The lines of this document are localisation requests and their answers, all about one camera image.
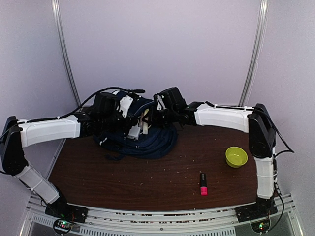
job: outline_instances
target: robotic arm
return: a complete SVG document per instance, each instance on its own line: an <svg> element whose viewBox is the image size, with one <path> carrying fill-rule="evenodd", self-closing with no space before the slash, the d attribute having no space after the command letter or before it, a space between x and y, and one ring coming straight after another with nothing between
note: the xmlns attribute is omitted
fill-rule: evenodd
<svg viewBox="0 0 315 236"><path fill-rule="evenodd" d="M128 113L137 95L128 93L122 99L116 94L96 94L94 104L84 112L75 112L64 118L17 120L9 117L0 143L2 166L6 174L18 178L47 204L46 213L67 219L74 215L76 222L84 223L87 209L67 204L61 191L46 180L24 158L23 148L56 139L80 138L103 130L123 130L128 134L138 123L138 117ZM277 212L273 193L276 172L276 132L264 105L255 107L218 106L209 102L187 105L178 88L169 88L154 95L155 109L147 117L150 124L214 125L249 133L250 152L253 155L258 179L256 203L238 207L239 221Z"/></svg>

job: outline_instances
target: black mounting plate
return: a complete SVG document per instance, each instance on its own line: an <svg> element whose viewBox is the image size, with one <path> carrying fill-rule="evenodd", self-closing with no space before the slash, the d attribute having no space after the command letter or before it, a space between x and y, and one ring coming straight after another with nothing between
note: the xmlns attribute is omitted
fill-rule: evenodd
<svg viewBox="0 0 315 236"><path fill-rule="evenodd" d="M257 203L246 206L239 206L235 208L235 211L238 222L256 220L268 216L266 209L260 210L257 207ZM272 206L269 208L269 211L270 211L269 215L276 214L278 212L274 201L272 202Z"/></svg>
<svg viewBox="0 0 315 236"><path fill-rule="evenodd" d="M73 206L73 205L67 205L69 212L73 213L63 218L66 221L69 222L78 222L78 223L85 223L85 219L88 215L88 209L82 206ZM51 215L53 217L60 218L60 215L55 214L50 207L46 207L45 210L46 215Z"/></svg>

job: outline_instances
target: vertical metal pole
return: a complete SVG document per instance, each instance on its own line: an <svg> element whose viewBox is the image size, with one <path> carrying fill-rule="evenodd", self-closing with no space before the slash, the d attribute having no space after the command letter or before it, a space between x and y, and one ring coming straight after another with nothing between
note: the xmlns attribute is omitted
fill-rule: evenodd
<svg viewBox="0 0 315 236"><path fill-rule="evenodd" d="M65 45L63 26L62 26L61 15L60 15L60 10L59 10L59 0L52 0L52 5L53 5L53 12L54 12L55 22L57 26L57 31L59 35L60 46L61 46L62 55L63 55L63 63L65 66L65 70L67 72L68 80L70 82L74 100L76 104L79 106L81 104L81 101L80 101L77 87L74 82L74 78L73 78L73 74L72 74L72 70L71 70L71 66L69 62L68 52Z"/></svg>
<svg viewBox="0 0 315 236"><path fill-rule="evenodd" d="M262 40L264 37L264 31L266 27L268 6L269 6L269 0L261 0L256 37L255 37L254 47L252 51L252 58L250 61L250 66L247 72L243 92L242 92L241 99L239 102L240 107L243 107L245 105L252 89L252 83L255 77L257 59L258 59L259 51L261 49Z"/></svg>

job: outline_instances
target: white wall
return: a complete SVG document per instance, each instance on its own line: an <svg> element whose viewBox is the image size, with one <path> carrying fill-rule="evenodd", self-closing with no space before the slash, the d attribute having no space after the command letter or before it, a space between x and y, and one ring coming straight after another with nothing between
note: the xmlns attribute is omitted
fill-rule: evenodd
<svg viewBox="0 0 315 236"><path fill-rule="evenodd" d="M0 1L0 130L8 116L44 118L75 107L50 0ZM60 141L25 149L44 175ZM0 175L0 235L16 236L30 192Z"/></svg>
<svg viewBox="0 0 315 236"><path fill-rule="evenodd" d="M81 100L108 87L178 86L188 103L239 102L260 0L62 0Z"/></svg>
<svg viewBox="0 0 315 236"><path fill-rule="evenodd" d="M267 106L285 140L296 151L279 156L279 182L284 193L292 193L307 236L314 235L315 219L314 26L315 1L271 1L248 102Z"/></svg>

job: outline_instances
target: metal frame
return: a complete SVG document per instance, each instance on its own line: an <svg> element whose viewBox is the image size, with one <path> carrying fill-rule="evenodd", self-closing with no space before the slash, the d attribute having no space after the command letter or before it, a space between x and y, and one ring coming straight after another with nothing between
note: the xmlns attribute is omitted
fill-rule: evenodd
<svg viewBox="0 0 315 236"><path fill-rule="evenodd" d="M302 228L296 212L296 207L290 194L283 196L284 211L290 216L290 221L296 236L303 236ZM278 213L282 211L280 199L275 198ZM83 236L202 236L235 235L234 228L249 222L239 223L235 207L221 207L205 210L184 211L124 211L105 208L87 207L89 209L85 224L77 224L71 231ZM26 209L25 220L19 233L29 236L33 222L50 227L55 218L45 215L45 207L40 198L32 195Z"/></svg>
<svg viewBox="0 0 315 236"><path fill-rule="evenodd" d="M54 17L55 17L55 22L56 22L56 27L58 31L58 36L59 36L59 42L62 50L62 55L63 55L63 63L65 66L65 70L67 72L68 80L71 86L71 91L74 97L74 100L76 104L79 106L81 104L78 89L75 85L75 81L73 78L70 62L69 62L69 56L65 44L65 39L64 39L64 34L63 34L63 25L61 22L61 15L60 15L60 9L59 9L59 0L52 0L52 6L53 6L53 12L54 12Z"/></svg>
<svg viewBox="0 0 315 236"><path fill-rule="evenodd" d="M244 105L247 103L247 99L252 89L252 84L253 84L254 77L256 74L256 69L257 69L257 59L258 59L259 52L262 48L262 41L264 38L264 32L266 28L268 7L269 7L269 0L261 0L256 37L255 37L254 47L252 50L252 58L250 61L250 66L248 68L243 92L242 92L240 102L239 102L240 107L244 107Z"/></svg>

